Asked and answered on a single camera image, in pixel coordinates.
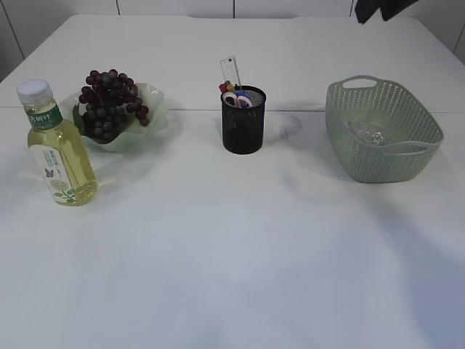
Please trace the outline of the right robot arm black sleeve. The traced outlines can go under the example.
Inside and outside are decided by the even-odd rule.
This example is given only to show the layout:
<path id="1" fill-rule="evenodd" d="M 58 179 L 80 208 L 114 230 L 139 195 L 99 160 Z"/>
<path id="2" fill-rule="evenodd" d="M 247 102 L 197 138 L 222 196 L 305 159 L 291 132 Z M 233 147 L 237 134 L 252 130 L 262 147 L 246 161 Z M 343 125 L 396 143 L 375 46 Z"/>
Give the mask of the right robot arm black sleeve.
<path id="1" fill-rule="evenodd" d="M 382 19 L 388 21 L 416 2 L 418 0 L 358 0 L 355 15 L 360 24 L 365 24 L 379 10 Z"/>

